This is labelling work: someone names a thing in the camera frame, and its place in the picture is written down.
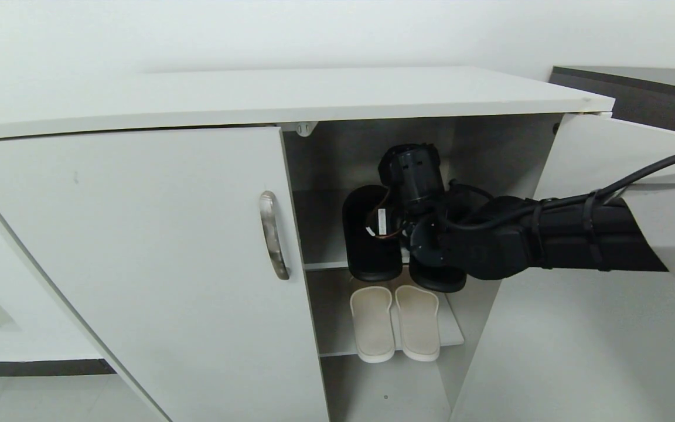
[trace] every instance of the white cabinet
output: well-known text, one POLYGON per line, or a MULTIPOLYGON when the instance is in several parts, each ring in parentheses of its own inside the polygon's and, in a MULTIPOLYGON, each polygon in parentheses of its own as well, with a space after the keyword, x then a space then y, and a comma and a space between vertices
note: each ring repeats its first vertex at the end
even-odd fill
POLYGON ((7 98, 35 104, 0 93, 0 230, 174 422, 449 419, 467 403, 463 382, 499 283, 469 279, 439 295, 436 362, 396 353, 363 363, 346 309, 345 194, 378 182, 388 147, 433 142, 445 179, 533 197, 564 114, 613 107, 469 67, 16 89, 7 98), (309 122, 311 136, 289 131, 295 122, 309 122), (289 280, 268 256, 263 192, 276 198, 289 280))
POLYGON ((327 419, 282 151, 273 127, 0 142, 2 218, 172 420, 327 419))

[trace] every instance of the gray floor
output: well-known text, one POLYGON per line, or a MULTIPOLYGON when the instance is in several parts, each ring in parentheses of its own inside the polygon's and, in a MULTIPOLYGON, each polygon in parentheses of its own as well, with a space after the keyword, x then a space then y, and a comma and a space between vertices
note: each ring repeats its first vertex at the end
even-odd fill
POLYGON ((120 377, 0 377, 0 422, 161 422, 120 377))

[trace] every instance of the metal handle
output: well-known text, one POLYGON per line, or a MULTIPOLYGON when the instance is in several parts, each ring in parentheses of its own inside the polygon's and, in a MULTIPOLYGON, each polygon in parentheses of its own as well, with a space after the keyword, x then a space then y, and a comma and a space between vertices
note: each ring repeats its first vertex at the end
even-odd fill
POLYGON ((288 280, 288 269, 283 260, 281 241, 278 238, 278 224, 275 222, 275 194, 270 190, 260 195, 260 217, 262 218, 262 230, 265 232, 265 244, 270 254, 270 262, 280 280, 288 280))

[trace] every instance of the white slipper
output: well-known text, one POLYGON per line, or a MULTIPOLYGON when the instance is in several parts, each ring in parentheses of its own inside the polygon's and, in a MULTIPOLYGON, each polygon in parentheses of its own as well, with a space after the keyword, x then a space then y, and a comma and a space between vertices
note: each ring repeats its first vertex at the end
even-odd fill
POLYGON ((403 353, 408 358, 431 362, 439 357, 439 297, 412 285, 394 291, 400 317, 403 353))
POLYGON ((380 363, 394 355, 391 306, 392 293, 381 286, 360 288, 350 296, 356 349, 364 362, 380 363))

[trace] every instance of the open cabinet door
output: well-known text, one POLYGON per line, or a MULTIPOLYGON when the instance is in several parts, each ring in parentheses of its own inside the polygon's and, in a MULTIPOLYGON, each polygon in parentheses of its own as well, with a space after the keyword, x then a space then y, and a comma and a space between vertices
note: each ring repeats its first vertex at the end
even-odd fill
POLYGON ((0 141, 0 231, 173 422, 328 418, 281 142, 279 128, 0 141))
MULTIPOLYGON (((673 131, 566 115, 535 196, 590 192, 674 153, 673 131)), ((530 269, 503 280, 451 420, 675 420, 674 277, 530 269)))
MULTIPOLYGON (((590 192, 675 154, 675 131, 568 115, 554 141, 536 199, 590 192)), ((675 278, 675 165, 622 192, 648 244, 675 278)))

